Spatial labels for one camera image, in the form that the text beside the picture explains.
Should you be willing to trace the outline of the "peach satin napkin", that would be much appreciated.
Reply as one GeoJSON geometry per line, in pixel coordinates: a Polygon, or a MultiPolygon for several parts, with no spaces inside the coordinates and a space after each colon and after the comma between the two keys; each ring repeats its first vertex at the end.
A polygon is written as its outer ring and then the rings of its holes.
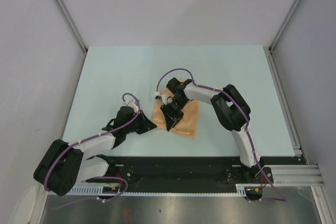
{"type": "MultiPolygon", "coordinates": [[[[156,93],[154,109],[152,113],[152,121],[157,125],[159,129],[166,130],[166,122],[161,111],[161,106],[167,105],[172,101],[173,94],[167,89],[167,87],[156,93]]],[[[184,113],[183,118],[178,124],[168,132],[173,132],[182,137],[195,138],[198,124],[200,103],[196,100],[190,100],[182,109],[184,113]]]]}

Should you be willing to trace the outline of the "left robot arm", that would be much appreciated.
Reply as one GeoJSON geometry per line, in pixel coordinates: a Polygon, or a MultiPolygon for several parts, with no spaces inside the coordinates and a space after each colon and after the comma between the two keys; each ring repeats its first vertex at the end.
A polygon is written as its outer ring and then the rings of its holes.
{"type": "Polygon", "coordinates": [[[58,196],[67,194],[76,183],[95,177],[110,182],[115,178],[116,169],[102,152],[121,145],[128,134],[141,135],[155,128],[157,125],[142,110],[122,106],[116,117],[89,140],[73,144],[62,139],[53,141],[33,178],[58,196]]]}

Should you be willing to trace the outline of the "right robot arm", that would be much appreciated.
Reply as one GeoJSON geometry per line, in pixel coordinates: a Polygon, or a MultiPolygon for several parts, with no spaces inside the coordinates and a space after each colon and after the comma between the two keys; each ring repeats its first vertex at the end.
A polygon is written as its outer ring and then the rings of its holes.
{"type": "Polygon", "coordinates": [[[244,98],[232,84],[223,89],[214,89],[187,79],[180,82],[171,79],[166,88],[173,94],[160,94],[156,92],[155,98],[161,100],[160,107],[166,122],[166,130],[170,131],[184,116],[182,109],[188,102],[196,100],[211,105],[222,127],[230,131],[238,147],[243,179],[254,183],[261,177],[260,155],[252,139],[249,122],[251,109],[244,98]]]}

